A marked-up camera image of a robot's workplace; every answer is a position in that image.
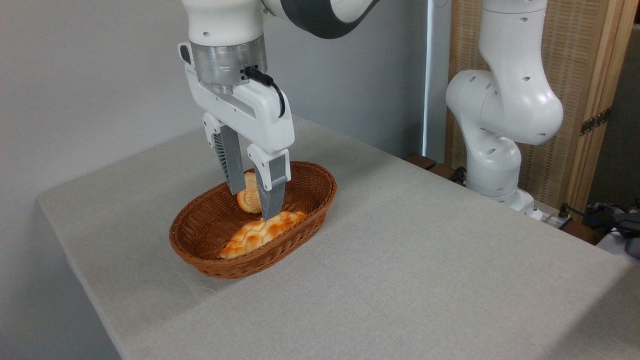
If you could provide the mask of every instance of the braided bread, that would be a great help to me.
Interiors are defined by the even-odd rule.
[[[307,214],[301,211],[296,211],[295,213],[282,211],[267,221],[249,222],[231,237],[225,248],[220,251],[220,257],[232,259],[255,250],[275,239],[306,217]]]

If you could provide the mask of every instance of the woven panel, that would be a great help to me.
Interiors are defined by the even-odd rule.
[[[564,105],[563,125],[543,145],[518,146],[522,151],[519,186],[551,206],[558,207],[563,201],[573,151],[585,118],[585,85],[593,73],[593,52],[600,41],[605,4],[597,0],[548,3],[542,59],[549,84]],[[478,49],[482,0],[457,0],[452,6],[450,78],[463,70],[489,70]],[[466,163],[462,133],[451,113],[447,116],[446,157],[451,167]]]

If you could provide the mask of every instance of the black cable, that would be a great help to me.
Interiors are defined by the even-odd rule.
[[[582,218],[585,218],[587,220],[590,220],[590,221],[593,221],[593,222],[597,222],[599,224],[606,225],[608,227],[615,227],[616,229],[628,231],[628,232],[633,233],[633,234],[637,233],[637,229],[631,229],[630,227],[620,226],[620,225],[612,224],[610,222],[606,222],[606,221],[598,220],[596,218],[592,218],[591,216],[572,208],[571,206],[567,205],[566,203],[562,204],[562,207],[571,210],[572,212],[580,215]],[[626,220],[626,221],[633,222],[633,223],[639,223],[639,222],[636,222],[636,221],[633,221],[633,220]]]
[[[278,88],[278,85],[276,85],[276,83],[274,83],[273,80],[271,80],[271,86],[274,89],[276,89],[276,92],[278,93],[278,97],[280,98],[280,115],[278,116],[278,118],[281,118],[284,116],[285,107],[287,106],[286,103],[284,102],[284,95],[282,95],[280,88]]]
[[[286,102],[284,101],[284,95],[282,94],[282,91],[280,91],[280,88],[278,87],[278,85],[276,85],[276,83],[273,81],[273,78],[253,67],[246,67],[244,68],[244,70],[241,70],[240,73],[246,75],[246,77],[250,79],[254,79],[258,81],[263,85],[271,86],[276,90],[276,92],[278,93],[278,98],[280,99],[280,115],[278,116],[278,118],[283,117],[286,111],[287,105],[286,105]]]
[[[604,227],[606,229],[610,229],[611,227],[609,225],[605,225],[605,224],[596,224],[596,225],[590,225],[589,228],[597,230],[601,227]]]
[[[635,221],[635,220],[631,220],[631,219],[627,219],[627,218],[624,218],[624,219],[622,219],[622,220],[619,220],[619,221],[618,221],[618,224],[620,224],[621,222],[630,222],[630,223],[632,223],[632,224],[640,224],[640,221]]]

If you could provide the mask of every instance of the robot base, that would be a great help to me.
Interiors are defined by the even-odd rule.
[[[525,215],[541,220],[542,212],[538,210],[533,197],[524,190],[516,189],[514,192],[504,196],[487,196],[489,199],[509,206],[511,209],[519,211]]]

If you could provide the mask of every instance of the white wall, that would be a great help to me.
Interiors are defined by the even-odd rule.
[[[334,41],[271,19],[269,73],[296,114],[419,152],[424,11],[382,0]],[[200,127],[186,31],[178,0],[0,2],[0,358],[117,358],[34,200]]]

